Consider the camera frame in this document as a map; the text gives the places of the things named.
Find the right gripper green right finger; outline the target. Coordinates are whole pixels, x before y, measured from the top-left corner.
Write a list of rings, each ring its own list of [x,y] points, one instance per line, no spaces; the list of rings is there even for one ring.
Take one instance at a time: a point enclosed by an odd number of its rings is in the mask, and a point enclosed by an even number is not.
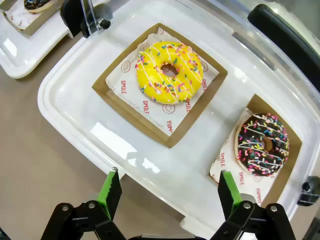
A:
[[[217,191],[225,222],[211,237],[212,240],[239,240],[244,233],[254,234],[258,240],[296,238],[283,206],[270,203],[263,208],[243,200],[231,172],[220,172]]]

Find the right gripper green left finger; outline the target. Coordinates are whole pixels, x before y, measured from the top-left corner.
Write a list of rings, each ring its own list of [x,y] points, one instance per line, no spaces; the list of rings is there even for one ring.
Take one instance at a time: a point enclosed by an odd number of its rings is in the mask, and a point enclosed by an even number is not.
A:
[[[114,167],[96,200],[74,207],[62,202],[56,205],[42,234],[42,240],[80,240],[84,233],[93,232],[99,240],[124,240],[114,223],[122,195],[118,169]]]

